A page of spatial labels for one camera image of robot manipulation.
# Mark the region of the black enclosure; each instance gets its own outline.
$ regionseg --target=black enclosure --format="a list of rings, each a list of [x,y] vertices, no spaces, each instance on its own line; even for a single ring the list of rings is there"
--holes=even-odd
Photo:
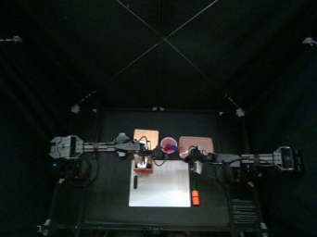
[[[51,139],[73,133],[99,142],[137,127],[158,129],[160,138],[209,136],[220,153],[268,154],[284,145],[303,151],[305,175],[271,169],[259,199],[271,236],[317,236],[316,9],[313,0],[2,1],[0,236],[42,236],[53,206],[74,225],[67,213],[82,205],[81,191],[63,187],[54,202]],[[118,206],[94,206],[98,185],[77,213],[86,229],[109,227],[101,219],[126,213],[123,197]],[[230,225],[225,194],[213,194],[218,209],[188,218],[210,236]],[[136,213],[126,226],[146,222]],[[157,223],[168,215],[152,213]],[[178,230],[186,224],[161,223]]]

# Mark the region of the cable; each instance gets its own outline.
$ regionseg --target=cable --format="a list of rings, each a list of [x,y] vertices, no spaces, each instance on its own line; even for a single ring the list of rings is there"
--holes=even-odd
[[[148,137],[142,136],[142,138],[138,140],[138,142],[145,138],[146,142],[148,142]]]
[[[164,162],[162,162],[161,164],[158,164],[157,161],[156,161],[156,159],[154,159],[154,164],[156,164],[158,167],[161,167],[161,166],[164,165],[164,163],[166,162],[166,160],[168,160],[168,159],[165,158],[165,159],[164,159]]]
[[[122,74],[122,72],[123,72],[127,68],[130,68],[130,66],[132,66],[137,61],[140,61],[140,59],[141,59],[158,45],[160,45],[160,44],[154,44],[153,47],[150,47],[150,48],[142,53],[142,55],[138,56],[138,57],[133,60],[133,62],[130,62],[130,63],[127,64],[127,66],[126,66],[119,72],[117,72],[117,74],[115,74],[113,77],[110,77],[110,78],[101,84],[101,86],[99,86],[99,91],[101,91],[101,89]],[[85,97],[82,100],[79,100],[79,101],[77,102],[77,104],[75,104],[74,106],[79,106],[95,93],[97,93],[97,91],[91,91],[91,92],[86,95],[86,97]]]
[[[154,33],[158,33],[156,29],[149,25],[149,23],[145,22],[145,20],[132,11],[129,6],[126,6],[119,0],[117,2],[125,7],[125,9],[141,20],[141,22],[149,27],[149,29],[153,30]]]
[[[165,38],[170,38],[217,2],[213,1]]]
[[[194,65],[194,63],[186,58],[186,56],[180,52],[180,50],[176,48],[176,46],[172,44],[170,41],[168,41],[166,38],[164,38],[165,42],[174,48],[174,50],[180,53],[180,55],[185,58],[185,60],[192,64],[192,66],[196,68],[196,70],[200,72],[202,77],[209,81],[209,83],[213,85],[213,87],[217,89],[220,94],[225,96],[225,98],[232,102],[232,104],[237,107],[241,108],[240,105],[235,102],[232,97],[220,89],[220,87],[216,85],[214,81],[210,79],[210,77],[205,74],[205,72]]]

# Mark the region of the black marker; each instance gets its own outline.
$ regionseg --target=black marker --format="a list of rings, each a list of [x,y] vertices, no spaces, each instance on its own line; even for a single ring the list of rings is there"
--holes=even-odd
[[[134,176],[134,189],[138,189],[138,175]]]

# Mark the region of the pink cup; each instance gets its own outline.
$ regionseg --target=pink cup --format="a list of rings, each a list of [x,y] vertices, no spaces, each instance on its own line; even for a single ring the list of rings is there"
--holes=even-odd
[[[160,145],[161,145],[161,147],[162,147],[164,153],[172,154],[172,153],[176,152],[174,149],[169,149],[169,146],[170,146],[170,145],[177,146],[177,141],[176,141],[174,138],[172,138],[172,137],[164,138]]]

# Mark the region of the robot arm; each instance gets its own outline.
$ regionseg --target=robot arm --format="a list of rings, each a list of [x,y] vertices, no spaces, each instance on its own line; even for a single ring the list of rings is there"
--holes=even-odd
[[[132,142],[123,133],[119,134],[114,142],[110,143],[85,143],[75,136],[57,137],[51,141],[50,156],[55,159],[78,159],[83,153],[89,152],[136,152],[141,150],[141,143]]]
[[[272,154],[241,156],[232,154],[208,154],[205,156],[196,147],[186,157],[186,162],[196,163],[197,161],[212,165],[228,164],[232,168],[240,168],[244,165],[273,166],[280,171],[304,172],[303,156],[299,150],[289,146],[279,147]]]

